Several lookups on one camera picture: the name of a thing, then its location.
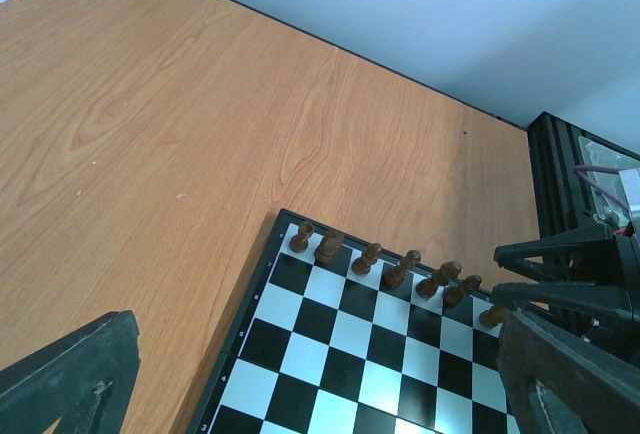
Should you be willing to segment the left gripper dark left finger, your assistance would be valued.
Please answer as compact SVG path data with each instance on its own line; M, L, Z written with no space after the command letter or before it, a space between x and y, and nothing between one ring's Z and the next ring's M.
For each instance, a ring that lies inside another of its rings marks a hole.
M111 311L1 371L1 431L118 433L140 367L131 310Z

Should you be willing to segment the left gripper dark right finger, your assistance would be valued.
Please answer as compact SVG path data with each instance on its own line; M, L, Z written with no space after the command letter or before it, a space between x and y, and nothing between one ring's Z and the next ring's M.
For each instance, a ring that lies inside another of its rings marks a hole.
M497 365L522 433L639 431L639 369L533 313L505 319Z

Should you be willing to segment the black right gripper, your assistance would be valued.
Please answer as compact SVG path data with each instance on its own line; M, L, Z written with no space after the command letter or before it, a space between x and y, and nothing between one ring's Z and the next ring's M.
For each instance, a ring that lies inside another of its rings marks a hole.
M499 284L491 293L495 304L513 309L524 302L539 302L596 319L639 323L639 244L635 236L614 237L609 226L587 226L499 246L493 259L501 268L546 282Z

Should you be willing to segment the dark chess bishop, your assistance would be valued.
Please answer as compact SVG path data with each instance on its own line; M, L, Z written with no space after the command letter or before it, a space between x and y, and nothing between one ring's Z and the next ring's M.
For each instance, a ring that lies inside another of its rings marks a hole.
M494 329L502 324L508 317L510 311L502 305L495 304L479 315L480 324L486 329Z

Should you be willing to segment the dark brown chess piece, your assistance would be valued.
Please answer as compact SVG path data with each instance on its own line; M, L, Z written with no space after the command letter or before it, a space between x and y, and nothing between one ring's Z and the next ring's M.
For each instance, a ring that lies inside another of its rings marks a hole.
M443 302L450 307L458 306L481 285L482 281L480 275L469 275L456 286L448 287L443 292Z

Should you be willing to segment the dark chess pawn tray edge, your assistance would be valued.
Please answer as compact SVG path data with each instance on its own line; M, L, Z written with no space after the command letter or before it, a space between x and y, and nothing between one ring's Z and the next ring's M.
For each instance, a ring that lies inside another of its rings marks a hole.
M297 233L289 241L289 248L295 253L304 252L309 245L309 239L314 234L314 226L304 221L299 224Z

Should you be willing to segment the dark chess knight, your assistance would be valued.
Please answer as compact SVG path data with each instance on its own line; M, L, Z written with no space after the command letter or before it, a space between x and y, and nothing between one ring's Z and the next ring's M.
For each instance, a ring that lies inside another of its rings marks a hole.
M315 261L319 264L329 263L340 250L344 234L335 229L329 230L314 251Z

